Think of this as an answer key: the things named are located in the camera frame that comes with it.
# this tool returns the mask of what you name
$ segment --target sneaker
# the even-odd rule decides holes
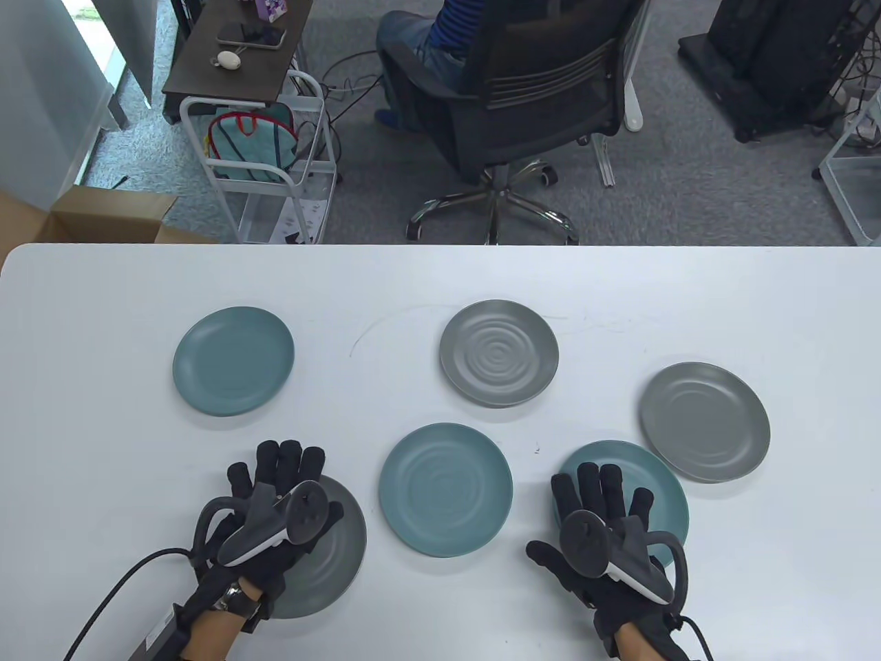
[[[421,133],[421,130],[408,129],[401,124],[400,115],[391,108],[380,108],[374,112],[376,123],[386,129],[393,130],[395,133]]]

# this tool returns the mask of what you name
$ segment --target teal plate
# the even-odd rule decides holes
[[[172,376],[190,406],[228,416],[266,404],[292,367],[293,338],[281,319],[259,308],[226,308],[183,336]]]
[[[577,449],[563,463],[560,472],[571,475],[577,486],[578,478],[575,473],[578,467],[591,461],[598,466],[617,464],[621,467],[624,475],[624,500],[628,511],[633,492],[638,486],[651,490],[655,494],[655,504],[648,515],[649,530],[672,532],[680,542],[685,543],[685,538],[688,537],[688,501],[679,480],[663,461],[633,443],[597,441]],[[554,517],[559,523],[556,507]],[[664,567],[673,562],[673,555],[666,546],[654,545],[649,550]]]
[[[437,558],[476,551],[501,530],[514,481],[501,450],[476,429],[450,422],[422,427],[391,451],[380,475],[380,505],[401,540]]]

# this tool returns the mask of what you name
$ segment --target person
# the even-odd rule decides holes
[[[455,91],[478,33],[484,3],[485,0],[444,0],[435,19],[408,11],[390,11],[382,17],[376,31],[376,50],[382,51],[394,41],[404,43],[440,82]],[[376,122],[392,130],[419,131],[419,126],[405,123],[385,72],[382,87],[389,107],[375,112]]]
[[[295,441],[281,446],[274,441],[261,443],[257,449],[255,481],[275,486],[278,496],[290,491],[303,479],[318,479],[324,464],[324,453],[319,448],[300,451]],[[245,464],[233,464],[227,471],[233,496],[248,498],[254,487]],[[625,516],[623,478],[614,464],[599,469],[596,464],[582,464],[577,472],[579,493],[566,474],[553,476],[551,488],[560,519],[577,509],[588,509],[606,522]],[[654,502],[652,493],[636,489],[630,515],[640,518],[648,529],[648,517]],[[338,521],[344,512],[339,503],[331,503],[328,522],[321,535]],[[216,553],[219,545],[238,527],[241,520],[230,515],[221,522],[207,547]],[[179,620],[195,615],[189,629],[189,643],[181,654],[184,661],[223,661],[240,631],[254,618],[266,617],[271,602],[284,591],[284,572],[304,553],[314,548],[294,546],[283,542],[277,547],[259,553],[239,567],[213,565],[202,573],[199,585],[181,609]],[[598,579],[577,574],[563,554],[540,540],[530,541],[526,554],[537,565],[547,568],[564,589],[572,592],[588,608],[596,610],[594,625],[610,657],[621,661],[688,661],[685,653],[670,639],[670,623],[664,618],[663,608],[623,583],[608,576]],[[228,610],[214,607],[229,588],[235,586],[247,599],[259,603],[258,611],[239,608]]]

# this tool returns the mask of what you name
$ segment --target plate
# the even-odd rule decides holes
[[[548,387],[559,347],[547,322],[512,301],[481,301],[460,310],[440,338],[440,365],[468,399],[514,406]]]
[[[771,444],[771,424],[756,393],[729,371],[702,362],[655,375],[640,400],[640,423],[661,457],[704,482],[742,478]]]
[[[275,397],[291,374],[293,338],[259,308],[226,308],[183,336],[172,363],[174,385],[208,415],[239,415]]]
[[[489,542],[513,498],[511,471],[496,444],[449,422],[406,435],[380,475],[380,505],[391,529],[408,546],[438,558]]]
[[[672,532],[680,542],[685,543],[685,538],[688,537],[688,500],[685,499],[679,480],[663,461],[634,443],[597,441],[577,449],[563,463],[560,472],[571,475],[577,485],[578,467],[589,461],[598,466],[617,464],[621,467],[627,511],[630,511],[630,501],[637,487],[649,489],[655,495],[655,504],[648,514],[648,529]],[[556,508],[554,516],[559,524]],[[666,546],[652,545],[649,549],[664,567],[672,564],[673,555]]]
[[[276,600],[274,620],[292,620],[323,611],[343,596],[361,567],[367,526],[355,497],[335,479],[320,480],[328,499],[343,503],[343,518],[285,572],[285,591]]]

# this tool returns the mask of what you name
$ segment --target power cord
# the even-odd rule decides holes
[[[360,95],[357,99],[355,99],[355,100],[354,100],[352,103],[350,103],[348,106],[346,106],[345,108],[343,108],[342,110],[340,110],[339,113],[337,113],[337,115],[336,115],[333,119],[330,120],[330,125],[332,126],[332,125],[333,125],[333,122],[335,122],[337,119],[339,119],[340,117],[342,117],[343,115],[345,115],[347,112],[349,112],[349,109],[350,109],[352,106],[354,106],[354,105],[355,105],[356,103],[358,103],[361,99],[363,99],[363,98],[366,97],[368,94],[370,94],[370,91],[371,91],[374,87],[376,87],[377,85],[379,85],[381,81],[382,81],[382,76],[380,76],[379,78],[377,78],[377,79],[374,81],[374,83],[373,83],[372,85],[370,85],[370,86],[369,86],[364,92],[362,92],[361,95]]]
[[[704,655],[707,657],[707,661],[713,661],[713,655],[710,653],[709,645],[707,645],[707,639],[704,638],[704,635],[701,633],[698,625],[691,618],[686,618],[684,615],[679,615],[673,620],[673,628],[677,631],[682,630],[683,623],[687,624],[692,628],[694,634],[698,636],[698,641],[700,642],[700,647],[704,650]]]
[[[86,622],[85,626],[79,632],[79,635],[77,636],[76,640],[74,640],[73,644],[70,646],[70,649],[67,650],[67,654],[64,655],[63,661],[70,661],[73,658],[74,652],[77,651],[77,648],[79,647],[79,644],[85,638],[85,635],[89,633],[89,629],[92,628],[92,625],[99,618],[99,616],[104,612],[104,609],[107,608],[107,604],[109,604],[110,600],[116,596],[116,593],[119,592],[119,590],[122,588],[122,586],[125,585],[125,583],[132,576],[134,576],[140,568],[142,568],[148,562],[152,562],[152,561],[156,560],[157,558],[161,558],[163,555],[183,555],[183,556],[186,556],[187,558],[189,558],[190,552],[185,548],[164,548],[161,551],[157,551],[156,553],[150,553],[150,555],[148,555],[146,558],[141,560],[137,565],[135,565],[134,567],[129,569],[129,571],[127,571],[125,573],[125,576],[123,576],[121,579],[119,579],[119,583],[114,585],[113,589],[107,594],[106,597],[104,597],[104,600],[98,605],[98,608],[95,609],[95,612],[92,613],[92,617],[89,618],[89,620]]]
[[[343,158],[343,141],[340,139],[339,133],[337,132],[337,129],[336,129],[336,127],[334,127],[333,124],[337,119],[339,119],[340,117],[345,115],[346,112],[348,112],[355,104],[357,104],[364,97],[366,97],[370,93],[371,90],[373,90],[377,85],[379,85],[381,83],[382,74],[381,73],[368,73],[368,74],[365,74],[362,76],[358,76],[354,80],[352,80],[351,78],[346,78],[343,81],[342,86],[328,85],[328,83],[326,82],[327,76],[337,66],[339,66],[343,62],[348,62],[348,61],[353,60],[357,57],[372,55],[375,52],[376,52],[375,49],[374,50],[362,50],[358,53],[354,53],[354,54],[346,56],[340,60],[337,60],[330,67],[328,67],[328,69],[324,72],[324,75],[322,76],[321,80],[319,81],[319,85],[322,88],[322,96],[324,97],[325,101],[328,99],[341,101],[341,100],[343,100],[343,97],[347,93],[361,92],[361,94],[354,101],[352,101],[348,106],[343,108],[343,110],[341,110],[339,113],[337,113],[336,116],[332,117],[328,121],[328,127],[330,128],[330,132],[332,133],[333,137],[335,137],[337,139],[337,149],[334,154],[337,157],[337,164]],[[362,85],[361,84],[361,81],[367,80],[370,78],[373,79],[373,82],[371,82],[370,85],[367,85],[367,84]],[[311,91],[308,93],[304,92],[303,88],[300,86],[300,83],[296,80],[295,77],[291,77],[291,82],[294,84],[294,86],[296,86],[297,92],[299,94],[304,95],[304,96],[315,96],[315,94]],[[338,99],[338,98],[331,96],[331,94],[334,94],[334,93],[341,93],[343,95],[343,97]],[[305,126],[306,124],[311,125],[317,133],[318,129],[315,126],[314,122],[303,122],[300,126],[302,127],[302,126]],[[320,158],[324,154],[325,150],[327,150],[327,144],[324,142],[323,136],[316,135],[314,139],[321,139],[321,141],[322,141],[321,148],[318,151],[318,153],[316,154],[316,157]],[[309,153],[310,149],[311,149],[311,143],[308,147],[304,147],[303,149],[301,149],[297,153],[296,159],[300,160],[300,159],[304,158]]]
[[[375,48],[373,50],[362,50],[359,53],[354,53],[350,56],[342,58],[341,60],[337,60],[330,67],[328,67],[328,69],[324,72],[324,75],[321,77],[320,82],[322,90],[324,91],[324,98],[328,99],[331,94],[340,93],[340,98],[334,98],[334,100],[341,101],[347,93],[363,92],[364,90],[368,89],[370,85],[364,83],[363,81],[372,79],[371,82],[374,82],[376,79],[381,77],[381,73],[367,73],[361,76],[357,76],[354,80],[346,77],[342,85],[331,85],[327,82],[327,78],[330,72],[333,71],[340,64],[344,62],[349,62],[358,57],[373,55],[375,52]]]
[[[845,91],[848,89],[859,90],[859,98],[856,107],[851,110],[846,110],[840,116],[842,131],[846,130],[848,125],[860,114],[864,104],[870,100],[871,95],[881,85],[881,75],[873,73],[880,56],[881,36],[878,35],[877,27],[873,27],[869,32],[869,37],[866,39],[866,42],[863,44],[860,51],[854,56],[850,66],[848,66],[847,70],[841,78],[839,78],[837,85],[830,92],[830,95],[834,97],[842,88],[844,88]],[[874,85],[870,85],[870,81],[876,82]],[[827,135],[834,141],[837,141],[840,138],[840,133],[835,135],[832,126],[826,127],[822,130],[814,130],[812,133],[814,136]],[[881,138],[869,140],[866,137],[863,137],[859,131],[855,131],[846,142],[846,146],[874,150],[881,147]]]

